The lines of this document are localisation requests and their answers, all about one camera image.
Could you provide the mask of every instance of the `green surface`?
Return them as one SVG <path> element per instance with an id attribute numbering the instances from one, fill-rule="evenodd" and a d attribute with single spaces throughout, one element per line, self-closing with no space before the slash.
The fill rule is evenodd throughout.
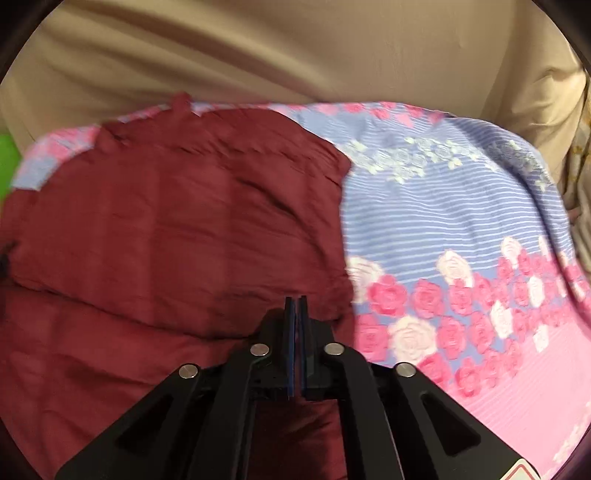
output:
<path id="1" fill-rule="evenodd" d="M 9 134 L 0 135 L 0 202 L 10 191 L 10 182 L 18 164 L 21 162 L 21 154 Z"/>

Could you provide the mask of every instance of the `quilted red jacket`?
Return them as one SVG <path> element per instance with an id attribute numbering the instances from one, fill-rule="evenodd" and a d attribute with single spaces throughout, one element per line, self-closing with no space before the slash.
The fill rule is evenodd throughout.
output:
<path id="1" fill-rule="evenodd" d="M 0 418 L 44 479 L 186 362 L 222 363 L 287 295 L 351 343 L 349 160 L 271 111 L 107 124 L 7 199 Z M 332 403 L 259 408 L 252 479 L 346 477 Z"/>

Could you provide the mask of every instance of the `round metal bolt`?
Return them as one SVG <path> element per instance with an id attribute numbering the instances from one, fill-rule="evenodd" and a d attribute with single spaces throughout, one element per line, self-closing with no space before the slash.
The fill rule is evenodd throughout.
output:
<path id="1" fill-rule="evenodd" d="M 340 343 L 327 343 L 324 346 L 324 351 L 329 355 L 342 355 L 345 351 L 345 347 L 342 346 Z"/>
<path id="2" fill-rule="evenodd" d="M 251 347 L 251 354 L 254 356 L 265 356 L 269 351 L 269 347 L 264 343 L 255 343 Z"/>
<path id="3" fill-rule="evenodd" d="M 195 365 L 187 364 L 178 369 L 178 374 L 181 378 L 195 378 L 199 373 L 199 369 Z"/>
<path id="4" fill-rule="evenodd" d="M 401 377 L 410 378 L 413 377 L 415 373 L 417 373 L 417 369 L 411 364 L 398 364 L 396 365 L 396 373 Z"/>

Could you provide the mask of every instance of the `beige cloth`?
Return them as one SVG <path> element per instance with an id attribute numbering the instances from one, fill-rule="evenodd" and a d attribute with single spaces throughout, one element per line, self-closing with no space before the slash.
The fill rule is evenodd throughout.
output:
<path id="1" fill-rule="evenodd" d="M 488 119 L 557 177 L 585 76 L 531 0 L 66 0 L 0 88 L 21 149 L 186 90 L 213 102 L 390 100 Z"/>

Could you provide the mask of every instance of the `floral bedsheet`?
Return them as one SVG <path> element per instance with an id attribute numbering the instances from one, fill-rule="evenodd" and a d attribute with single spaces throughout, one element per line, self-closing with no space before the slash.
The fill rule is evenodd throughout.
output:
<path id="1" fill-rule="evenodd" d="M 354 164 L 342 222 L 356 348 L 417 365 L 551 478 L 591 421 L 591 293 L 539 153 L 487 122 L 392 102 L 256 107 Z M 98 129 L 40 139 L 14 187 L 41 188 Z"/>

